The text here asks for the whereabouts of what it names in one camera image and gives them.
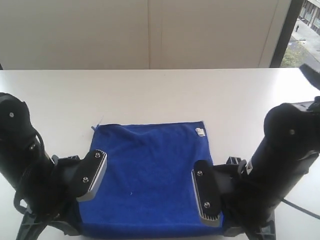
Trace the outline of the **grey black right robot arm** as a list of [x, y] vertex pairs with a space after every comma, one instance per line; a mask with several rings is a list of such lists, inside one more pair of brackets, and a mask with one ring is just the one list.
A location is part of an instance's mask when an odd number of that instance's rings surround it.
[[233, 166], [224, 195], [228, 217], [250, 240], [275, 239], [275, 209], [320, 155], [319, 97], [272, 108], [263, 127], [251, 159]]

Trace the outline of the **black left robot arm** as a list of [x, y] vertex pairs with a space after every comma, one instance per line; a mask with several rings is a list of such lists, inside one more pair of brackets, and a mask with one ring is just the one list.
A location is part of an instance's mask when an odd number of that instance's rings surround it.
[[79, 236], [80, 214], [71, 195], [71, 175], [50, 158], [32, 126], [27, 104], [0, 94], [0, 173], [14, 188], [14, 208], [23, 215], [17, 239], [36, 240], [47, 227]]

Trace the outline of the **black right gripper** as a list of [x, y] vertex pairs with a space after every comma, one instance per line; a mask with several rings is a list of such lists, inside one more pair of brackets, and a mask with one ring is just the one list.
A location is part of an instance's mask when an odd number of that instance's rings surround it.
[[275, 240], [275, 214], [269, 211], [259, 196], [262, 189], [250, 184], [244, 177], [246, 160], [230, 156], [223, 173], [222, 185], [223, 235], [236, 237], [245, 234], [249, 240]]

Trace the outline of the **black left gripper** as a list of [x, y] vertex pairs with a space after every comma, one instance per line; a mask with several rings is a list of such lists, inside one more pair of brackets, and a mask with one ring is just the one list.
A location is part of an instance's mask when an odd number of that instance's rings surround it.
[[82, 233], [79, 204], [66, 198], [54, 168], [48, 156], [32, 156], [22, 162], [14, 187], [14, 207], [23, 214], [18, 240], [36, 240], [47, 226], [69, 236]]

